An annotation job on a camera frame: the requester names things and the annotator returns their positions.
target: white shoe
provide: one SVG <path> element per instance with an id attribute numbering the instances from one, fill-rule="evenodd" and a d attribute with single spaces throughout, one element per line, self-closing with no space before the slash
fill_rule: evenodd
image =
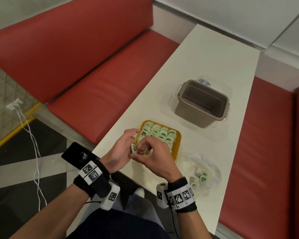
<path id="1" fill-rule="evenodd" d="M 143 188 L 138 188 L 137 190 L 135 190 L 134 194 L 142 198 L 144 198 L 145 196 L 145 192 Z"/>

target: forearm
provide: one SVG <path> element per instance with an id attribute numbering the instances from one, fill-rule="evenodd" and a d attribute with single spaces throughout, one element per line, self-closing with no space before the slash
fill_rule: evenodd
<path id="1" fill-rule="evenodd" d="M 11 239 L 62 238 L 89 196 L 70 185 L 56 199 L 30 219 Z"/>
<path id="2" fill-rule="evenodd" d="M 211 239 L 197 210 L 188 213 L 177 213 L 180 237 L 182 239 Z"/>

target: yellow tray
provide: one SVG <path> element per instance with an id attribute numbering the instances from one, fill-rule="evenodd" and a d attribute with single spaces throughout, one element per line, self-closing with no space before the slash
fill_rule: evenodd
<path id="1" fill-rule="evenodd" d="M 175 130 L 175 131 L 176 131 L 176 133 L 177 133 L 177 134 L 176 134 L 177 137 L 176 137 L 176 140 L 175 140 L 174 143 L 173 143 L 173 147 L 171 148 L 171 156 L 173 157 L 174 161 L 176 161 L 176 159 L 177 159 L 177 154 L 178 154 L 178 150 L 179 150 L 180 141 L 182 140 L 182 134 L 180 134 L 180 132 L 179 132 L 178 130 L 176 130 L 175 128 L 172 128 L 172 127 L 169 127 L 169 126 L 166 126 L 166 125 L 163 125 L 163 124 L 160 124 L 160 123 L 158 123 L 158 122 L 151 121 L 151 120 L 143 121 L 142 125 L 140 126 L 140 132 L 141 132 L 141 130 L 142 130 L 142 128 L 143 128 L 143 126 L 144 126 L 144 124 L 145 124 L 146 122 L 152 122 L 152 123 L 154 123 L 154 124 L 158 124 L 158 125 L 160 125 L 160 126 L 162 126 L 162 127 L 167 127 L 168 129 L 172 129 L 172 130 Z"/>

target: power outlet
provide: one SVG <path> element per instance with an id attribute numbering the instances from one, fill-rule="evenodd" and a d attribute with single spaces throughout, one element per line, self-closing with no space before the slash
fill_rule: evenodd
<path id="1" fill-rule="evenodd" d="M 8 104 L 6 106 L 6 108 L 8 108 L 9 110 L 14 110 L 18 105 L 22 105 L 23 104 L 23 101 L 21 101 L 19 98 L 16 99 L 14 102 Z"/>

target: person's left hand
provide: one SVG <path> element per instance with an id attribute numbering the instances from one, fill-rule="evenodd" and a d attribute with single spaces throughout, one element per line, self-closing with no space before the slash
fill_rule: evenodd
<path id="1" fill-rule="evenodd" d="M 122 169 L 131 160 L 131 144 L 135 141 L 133 136 L 139 132 L 135 128 L 125 130 L 111 150 L 100 159 L 110 174 Z"/>

